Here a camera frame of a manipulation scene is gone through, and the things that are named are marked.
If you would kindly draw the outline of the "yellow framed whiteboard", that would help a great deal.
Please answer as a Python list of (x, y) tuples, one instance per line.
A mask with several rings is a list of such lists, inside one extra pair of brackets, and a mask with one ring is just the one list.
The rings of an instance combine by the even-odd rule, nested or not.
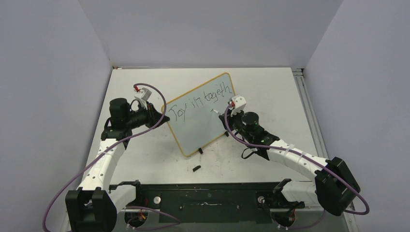
[(222, 73), (190, 91), (174, 98), (161, 108), (170, 118), (167, 122), (178, 148), (189, 157), (223, 136), (225, 129), (219, 115), (235, 96), (229, 73)]

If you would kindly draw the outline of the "black marker cap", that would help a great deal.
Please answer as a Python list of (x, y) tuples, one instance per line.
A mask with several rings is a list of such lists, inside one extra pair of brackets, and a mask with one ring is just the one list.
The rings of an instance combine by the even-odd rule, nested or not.
[(198, 165), (198, 166), (194, 167), (194, 168), (192, 169), (192, 171), (195, 172), (195, 171), (199, 170), (200, 168), (201, 168), (201, 165)]

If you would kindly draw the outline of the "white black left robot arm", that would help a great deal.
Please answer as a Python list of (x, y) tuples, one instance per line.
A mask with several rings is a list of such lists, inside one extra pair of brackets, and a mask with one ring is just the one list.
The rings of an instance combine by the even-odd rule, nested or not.
[(73, 232), (111, 232), (122, 208), (127, 204), (138, 208), (144, 203), (144, 194), (137, 190), (139, 181), (122, 183), (119, 192), (112, 194), (108, 192), (110, 181), (132, 130), (140, 126), (154, 129), (170, 120), (148, 101), (139, 103), (135, 111), (125, 98), (116, 98), (110, 101), (109, 111), (101, 134), (100, 158), (87, 168), (78, 188), (68, 191), (65, 197)]

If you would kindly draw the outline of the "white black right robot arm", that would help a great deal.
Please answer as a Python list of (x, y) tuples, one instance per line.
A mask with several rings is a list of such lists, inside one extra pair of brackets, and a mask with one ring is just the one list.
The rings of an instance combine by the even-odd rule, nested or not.
[(334, 216), (344, 212), (358, 214), (348, 207), (355, 198), (361, 198), (361, 189), (344, 160), (314, 156), (294, 147), (261, 127), (254, 112), (241, 111), (236, 115), (228, 112), (218, 118), (227, 133), (250, 149), (252, 154), (281, 163), (309, 179), (308, 183), (290, 179), (276, 187), (273, 194), (276, 205), (286, 207), (291, 202), (315, 203)]

